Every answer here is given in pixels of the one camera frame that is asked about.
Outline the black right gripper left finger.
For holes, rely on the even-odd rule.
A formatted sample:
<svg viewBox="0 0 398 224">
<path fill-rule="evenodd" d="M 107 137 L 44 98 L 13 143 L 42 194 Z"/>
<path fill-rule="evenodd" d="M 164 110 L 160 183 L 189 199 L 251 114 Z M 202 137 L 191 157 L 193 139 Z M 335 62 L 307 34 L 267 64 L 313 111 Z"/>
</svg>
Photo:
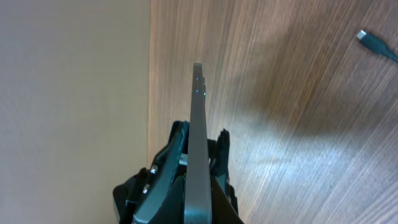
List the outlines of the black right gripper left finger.
<svg viewBox="0 0 398 224">
<path fill-rule="evenodd" d="M 149 186 L 144 198 L 134 212 L 134 223 L 149 223 L 163 204 L 172 184 L 177 176 L 179 160 L 187 140 L 189 122 L 176 121 L 173 123 L 167 145 L 159 151 L 151 164 L 157 168 L 149 172 Z"/>
</svg>

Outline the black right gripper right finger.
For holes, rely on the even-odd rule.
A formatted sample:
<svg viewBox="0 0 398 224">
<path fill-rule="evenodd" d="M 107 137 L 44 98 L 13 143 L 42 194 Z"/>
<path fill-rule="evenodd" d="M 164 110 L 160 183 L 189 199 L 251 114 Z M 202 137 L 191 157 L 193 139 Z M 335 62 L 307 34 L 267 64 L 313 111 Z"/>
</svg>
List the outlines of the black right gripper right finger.
<svg viewBox="0 0 398 224">
<path fill-rule="evenodd" d="M 210 180 L 213 223 L 243 223 L 239 217 L 238 200 L 229 183 L 230 136 L 223 129 L 218 139 L 210 140 Z"/>
</svg>

